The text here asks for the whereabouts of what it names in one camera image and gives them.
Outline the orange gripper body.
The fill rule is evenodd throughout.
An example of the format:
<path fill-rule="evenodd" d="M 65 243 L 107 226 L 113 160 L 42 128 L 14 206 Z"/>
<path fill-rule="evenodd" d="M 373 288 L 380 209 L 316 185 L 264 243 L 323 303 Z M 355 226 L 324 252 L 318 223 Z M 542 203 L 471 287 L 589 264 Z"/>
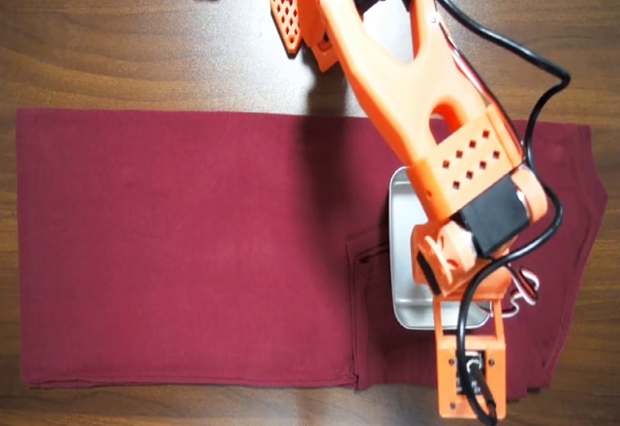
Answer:
<path fill-rule="evenodd" d="M 458 303 L 476 274 L 494 259 L 505 257 L 506 244 L 485 258 L 476 249 L 473 234 L 456 222 L 428 222 L 411 234 L 414 282 L 430 291 L 430 305 Z"/>

